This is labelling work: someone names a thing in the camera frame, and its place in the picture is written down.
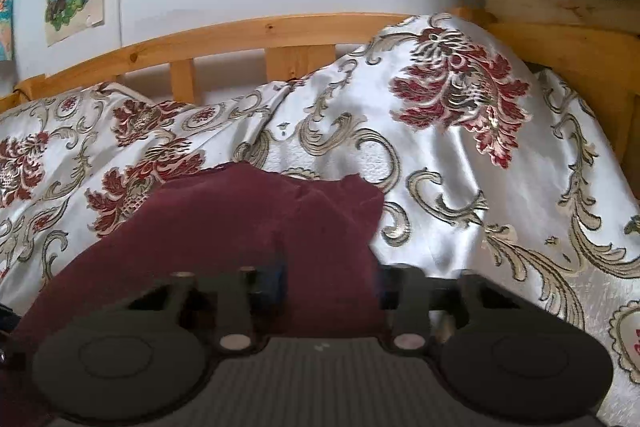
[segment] dark fabric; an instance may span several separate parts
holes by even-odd
[[[33,351],[73,317],[175,271],[206,275],[276,261],[287,264],[287,335],[379,332],[378,263],[368,244],[382,206],[382,193],[357,175],[309,182],[240,163],[171,181],[44,288],[14,339]],[[3,427],[47,419],[27,381],[1,371],[0,378]]]

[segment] wooden bed frame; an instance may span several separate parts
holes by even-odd
[[[553,68],[589,103],[640,195],[640,36],[585,26],[500,22],[484,10],[451,11],[484,27],[524,61]],[[193,59],[265,49],[267,79],[299,78],[335,60],[336,44],[369,41],[404,14],[335,13],[243,20],[132,44],[51,76],[21,81],[0,112],[28,100],[169,64],[174,100],[198,99]]]

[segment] wooden post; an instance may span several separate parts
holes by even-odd
[[[17,107],[21,103],[22,102],[20,101],[20,93],[14,91],[9,95],[0,98],[0,112],[4,112],[11,108]]]
[[[267,80],[292,80],[328,66],[335,60],[335,45],[267,48]]]
[[[192,58],[171,62],[171,91],[176,102],[196,103],[196,74]]]
[[[45,82],[46,75],[39,74],[37,76],[32,76],[31,78],[26,78],[25,80],[18,82],[17,89],[20,89],[30,100],[36,100],[40,98],[39,87],[40,84]]]
[[[124,84],[123,74],[112,74],[104,79],[105,82],[117,82],[118,84]]]
[[[627,91],[622,96],[620,113],[618,114],[618,121],[616,122],[616,137],[613,142],[613,151],[616,153],[619,163],[622,163],[625,157],[629,131],[631,131],[631,123],[634,118],[635,105],[635,93]]]

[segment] black plastic part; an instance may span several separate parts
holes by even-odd
[[[476,275],[458,280],[469,316],[438,365],[475,409],[521,423],[559,423],[596,410],[613,365],[596,339]]]
[[[24,353],[17,350],[11,337],[0,331],[0,368],[20,371],[25,367]]]
[[[240,274],[221,275],[216,278],[217,295],[216,328],[213,333],[216,349],[226,349],[220,340],[227,335],[244,335],[251,339],[251,347],[255,344],[254,325],[251,318],[251,307],[244,280]]]
[[[58,410],[75,420],[121,424],[153,419],[175,410],[203,388],[207,363],[215,372],[223,360],[255,354],[268,345],[266,330],[254,330],[254,319],[259,314],[268,319],[269,311],[285,298],[283,266],[212,278],[182,274],[143,296],[78,319],[49,337],[34,359],[34,381]],[[482,277],[430,279],[417,268],[383,267],[380,305],[395,311],[391,335],[381,331],[379,345],[396,355],[428,361],[451,396],[484,415],[525,425],[559,423],[595,411],[610,386],[612,363],[596,340]],[[445,341],[432,335],[430,311],[436,310],[455,318],[455,332]],[[419,335],[424,345],[399,349],[394,339],[406,333]],[[165,341],[167,335],[175,336]],[[220,346],[225,335],[244,335],[251,343],[242,349],[225,349]],[[77,359],[84,357],[84,367],[88,362],[109,373],[99,378],[111,378],[115,367],[124,367],[130,359],[139,361],[115,344],[108,353],[83,351],[105,339],[112,344],[114,339],[147,342],[159,362],[125,375],[114,389],[103,388],[102,394],[87,391],[85,377],[78,377]],[[313,353],[327,350],[323,355],[327,360],[335,353],[330,341],[310,344],[310,349]],[[104,362],[101,353],[112,362]],[[178,367],[181,387],[169,392],[165,380],[173,385],[172,371]],[[172,379],[161,376],[168,374]],[[69,383],[73,378],[78,380]],[[123,391],[126,386],[125,391],[131,388],[135,393]],[[162,402],[158,402],[158,389],[164,393]],[[87,396],[99,401],[99,412],[90,413]]]
[[[408,267],[402,270],[402,283],[398,296],[398,307],[393,317],[391,331],[392,339],[400,335],[418,335],[426,341],[431,336],[430,311],[430,280],[421,269]]]
[[[20,315],[16,315],[11,308],[0,304],[0,331],[11,333],[20,322]]]

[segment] red flower pattern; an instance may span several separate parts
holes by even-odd
[[[174,123],[174,117],[188,104],[167,100],[156,105],[148,105],[139,100],[127,100],[113,110],[118,124],[113,132],[119,147],[131,145],[136,140],[143,140],[149,133],[159,127],[167,127]]]
[[[49,214],[44,214],[40,216],[35,223],[33,223],[33,233],[38,233],[40,230],[43,230],[51,220],[51,216],[54,212],[50,212]]]
[[[63,100],[63,102],[60,104],[60,109],[62,111],[69,111],[70,109],[73,109],[77,101],[78,101],[78,97],[70,96],[69,98]]]
[[[31,188],[44,177],[40,158],[49,143],[49,134],[30,134],[23,140],[5,138],[0,142],[0,207],[14,200],[30,200]]]
[[[212,118],[213,115],[215,115],[215,113],[216,113],[215,107],[205,107],[204,109],[201,109],[196,114],[194,114],[191,117],[191,120],[193,121],[193,123],[204,122]]]
[[[193,174],[202,167],[203,151],[189,153],[191,143],[184,138],[149,148],[136,165],[129,166],[124,173],[113,168],[102,179],[104,192],[84,193],[87,206],[98,212],[92,230],[104,237],[142,206],[151,191],[178,176]]]
[[[411,51],[407,78],[393,78],[390,90],[412,103],[395,120],[416,129],[434,124],[459,125],[474,133],[476,147],[492,163],[506,169],[511,150],[518,147],[516,133],[530,120],[516,100],[529,84],[510,77],[511,65],[500,54],[490,56],[458,30],[440,28],[430,21]]]

